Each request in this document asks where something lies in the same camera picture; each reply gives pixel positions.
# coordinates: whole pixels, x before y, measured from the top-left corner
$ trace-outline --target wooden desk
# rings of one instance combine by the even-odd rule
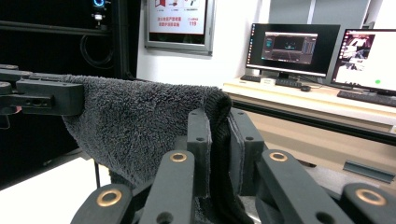
[[[303,92],[237,78],[223,90],[247,111],[269,148],[342,173],[346,161],[396,173],[395,108],[339,98],[338,90],[318,86]],[[394,181],[361,178],[396,195]]]

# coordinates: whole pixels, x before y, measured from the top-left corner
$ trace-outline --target wall poster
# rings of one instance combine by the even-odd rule
[[[212,54],[214,0],[148,0],[146,48]]]

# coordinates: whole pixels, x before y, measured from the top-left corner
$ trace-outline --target monitor screen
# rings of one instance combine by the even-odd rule
[[[253,23],[246,68],[326,77],[340,25]]]
[[[396,93],[396,30],[346,29],[332,83],[383,93]]]

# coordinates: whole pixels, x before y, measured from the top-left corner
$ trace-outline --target gray towel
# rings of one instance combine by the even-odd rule
[[[120,183],[121,176],[133,189],[155,176],[163,154],[174,149],[177,136],[187,134],[189,113],[203,108],[211,131],[215,130],[211,148],[215,161],[211,161],[210,201],[196,200],[196,217],[208,223],[251,223],[229,182],[226,121],[231,100],[221,90],[70,75],[61,81],[84,86],[84,110],[63,117],[67,130],[81,149],[114,173],[112,181]]]
[[[79,147],[136,187],[155,176],[176,136],[187,134],[188,114],[217,88],[64,76],[84,86],[80,116],[64,117]]]

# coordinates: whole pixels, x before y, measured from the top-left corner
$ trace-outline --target mouse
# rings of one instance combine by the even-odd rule
[[[302,86],[300,88],[301,91],[311,91],[311,87],[310,86]]]

